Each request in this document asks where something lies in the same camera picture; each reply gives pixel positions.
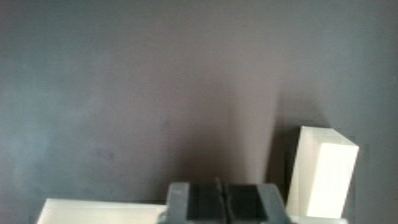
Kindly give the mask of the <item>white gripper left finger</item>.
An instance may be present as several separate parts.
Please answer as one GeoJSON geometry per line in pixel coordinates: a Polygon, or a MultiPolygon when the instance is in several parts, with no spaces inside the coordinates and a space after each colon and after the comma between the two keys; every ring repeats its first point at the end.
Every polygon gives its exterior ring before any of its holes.
{"type": "Polygon", "coordinates": [[[216,184],[171,184],[159,224],[225,224],[223,198],[216,184]]]}

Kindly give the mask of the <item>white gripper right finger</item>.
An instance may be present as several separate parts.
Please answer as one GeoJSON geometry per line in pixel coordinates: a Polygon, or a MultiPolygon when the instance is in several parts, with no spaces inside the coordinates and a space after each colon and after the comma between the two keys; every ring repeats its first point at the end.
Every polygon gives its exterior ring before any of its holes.
{"type": "Polygon", "coordinates": [[[274,184],[226,187],[228,224],[292,224],[274,184]]]}

